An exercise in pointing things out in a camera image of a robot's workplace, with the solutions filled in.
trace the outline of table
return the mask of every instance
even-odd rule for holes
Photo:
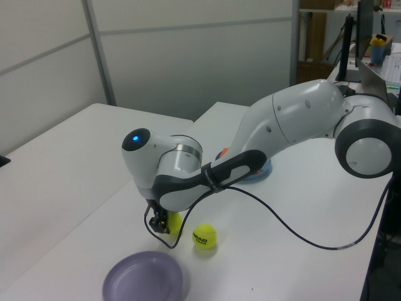
[[[392,49],[391,52],[394,53],[394,56],[401,56],[401,43],[393,43],[392,44]],[[370,62],[370,58],[363,58],[362,59],[363,62],[365,63],[369,63]],[[340,69],[340,63],[337,64],[337,66],[333,69],[333,71],[330,73],[329,77],[327,78],[327,80],[331,81],[331,82],[336,82],[335,78],[338,74],[338,70]],[[355,67],[355,52],[354,55],[350,55],[348,58],[348,70],[357,70],[358,68]],[[373,66],[371,67],[371,69],[373,69],[376,73],[380,74],[380,70],[381,70],[381,66]],[[363,88],[362,88],[362,84],[361,83],[350,83],[349,86],[351,89],[354,89],[357,93],[363,93]],[[398,89],[387,89],[388,93],[394,93],[394,94],[398,94],[399,90]]]
[[[191,124],[94,104],[8,154],[0,168],[0,293],[130,180],[120,148],[129,132],[176,134]]]
[[[185,132],[203,146],[204,162],[229,146],[246,109],[216,103]],[[263,182],[237,185],[265,200],[298,233],[328,246],[355,241],[365,231],[389,179],[352,177],[337,162],[329,139],[290,147],[272,162],[273,173]],[[380,219],[358,245],[325,251],[297,239],[252,199],[224,191],[199,203],[182,241],[168,250],[146,232],[145,208],[133,181],[127,182],[0,301],[100,301],[112,266],[144,250],[166,252],[180,263],[183,300],[359,300]],[[193,246],[192,230],[199,223],[216,227],[216,249]]]

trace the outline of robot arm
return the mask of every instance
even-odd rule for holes
[[[336,139],[337,158],[354,176],[400,170],[400,128],[399,119],[378,98],[343,98],[334,84],[317,80],[252,105],[226,155],[212,163],[201,166],[202,147],[193,138],[162,137],[147,129],[129,133],[122,153],[138,190],[154,209],[154,230],[168,233],[167,211],[188,209],[202,195],[224,190],[285,148],[311,138]]]

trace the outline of yellow tennis ball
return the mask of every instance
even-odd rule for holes
[[[209,249],[216,244],[217,234],[211,224],[200,224],[194,229],[192,240],[200,249]]]
[[[181,215],[178,212],[172,212],[169,211],[169,230],[170,230],[170,234],[177,234],[180,229],[181,229],[181,225],[182,225],[182,218]]]

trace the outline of plate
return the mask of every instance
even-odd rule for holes
[[[103,282],[104,301],[179,301],[182,270],[169,255],[145,251],[118,262]]]

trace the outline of cardboard box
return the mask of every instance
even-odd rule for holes
[[[299,8],[334,10],[342,2],[344,2],[344,0],[301,0],[299,2]]]

